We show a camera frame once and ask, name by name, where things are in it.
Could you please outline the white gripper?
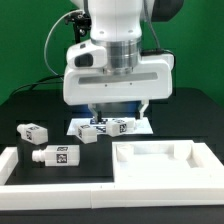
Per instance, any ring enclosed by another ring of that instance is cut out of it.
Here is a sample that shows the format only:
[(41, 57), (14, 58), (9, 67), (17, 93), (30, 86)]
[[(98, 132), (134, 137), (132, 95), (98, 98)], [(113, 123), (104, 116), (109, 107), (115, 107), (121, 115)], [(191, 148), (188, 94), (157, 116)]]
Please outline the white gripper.
[(98, 103), (141, 101), (137, 118), (142, 119), (148, 100), (168, 98), (172, 93), (174, 56), (162, 54), (141, 57), (129, 74), (108, 75), (102, 69), (66, 68), (63, 98), (68, 105), (89, 104), (96, 122), (102, 121)]

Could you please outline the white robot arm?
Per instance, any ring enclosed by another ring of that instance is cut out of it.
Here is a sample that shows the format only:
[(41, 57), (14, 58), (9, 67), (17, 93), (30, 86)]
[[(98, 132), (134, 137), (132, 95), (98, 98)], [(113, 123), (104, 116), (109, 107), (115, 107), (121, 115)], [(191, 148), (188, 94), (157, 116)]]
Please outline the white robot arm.
[(184, 0), (71, 1), (90, 17), (90, 39), (67, 51), (67, 104), (86, 104), (99, 121), (99, 104), (138, 101), (143, 114), (151, 100), (171, 95), (175, 56), (161, 47), (143, 51), (140, 22), (168, 21)]

